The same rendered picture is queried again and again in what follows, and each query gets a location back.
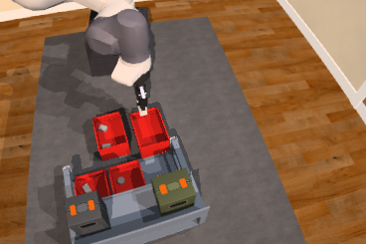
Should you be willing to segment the red bin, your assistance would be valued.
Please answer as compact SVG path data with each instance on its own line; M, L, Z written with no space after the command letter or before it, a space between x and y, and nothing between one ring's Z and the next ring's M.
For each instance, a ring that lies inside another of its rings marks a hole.
M113 194L146 184L138 159L109 167L108 170ZM112 175L110 171L112 172ZM125 179L123 184L117 182L120 176Z
M147 109L147 115L142 117L139 112L129 115L142 158L170 150L170 138L157 107Z
M82 186L84 186L85 184L88 184L92 191L96 190L100 197L107 197L112 195L106 169L76 176L76 195L85 193L84 189L82 188Z
M119 112L92 118L92 124L97 148L103 161L130 153ZM107 125L106 132L98 130L100 124ZM96 130L98 132L99 141L95 132ZM105 143L110 143L111 147L102 149L102 145Z

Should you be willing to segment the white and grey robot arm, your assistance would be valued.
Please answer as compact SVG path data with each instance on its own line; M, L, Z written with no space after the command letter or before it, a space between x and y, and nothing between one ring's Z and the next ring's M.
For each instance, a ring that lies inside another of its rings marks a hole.
M103 55L120 56L111 78L120 84L132 86L150 69L148 25L143 14L134 8L134 0L11 1L31 11L44 11L71 2L88 7L98 12L85 31L89 46Z

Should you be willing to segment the white round disc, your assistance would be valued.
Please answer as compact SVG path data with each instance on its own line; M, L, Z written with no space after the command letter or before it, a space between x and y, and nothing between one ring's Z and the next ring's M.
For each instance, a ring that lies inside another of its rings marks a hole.
M123 184L125 182L125 179L123 177L119 177L118 180L117 180L117 182L119 184Z

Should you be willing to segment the olive green case with orange latches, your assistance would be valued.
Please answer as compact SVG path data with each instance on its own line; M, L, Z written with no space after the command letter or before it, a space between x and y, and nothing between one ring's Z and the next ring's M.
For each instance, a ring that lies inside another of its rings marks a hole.
M151 182L161 216L194 206L196 192L186 168L153 177Z

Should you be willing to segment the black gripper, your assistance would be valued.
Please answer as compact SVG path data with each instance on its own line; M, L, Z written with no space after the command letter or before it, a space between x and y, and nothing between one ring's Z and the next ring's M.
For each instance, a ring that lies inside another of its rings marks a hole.
M138 111L141 117L147 115L148 94L146 93L146 81L149 79L149 76L150 76L150 70L147 71L145 74L142 74L133 84L136 96L138 98L137 106L139 107Z

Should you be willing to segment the grey metal shelf frame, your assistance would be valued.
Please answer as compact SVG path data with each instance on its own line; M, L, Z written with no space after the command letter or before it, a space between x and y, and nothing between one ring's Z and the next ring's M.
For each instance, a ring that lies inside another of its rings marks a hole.
M203 203L178 138L175 136L169 138L171 150L139 160L147 185L113 194L109 170L106 168L113 195L103 197L102 200L106 205L111 229L81 237L69 227L72 244L143 244L205 222L210 206L205 207ZM151 178L184 167L189 171L197 193L195 205L161 216L153 193ZM63 174L66 196L69 198L75 194L76 178L69 165L63 168Z

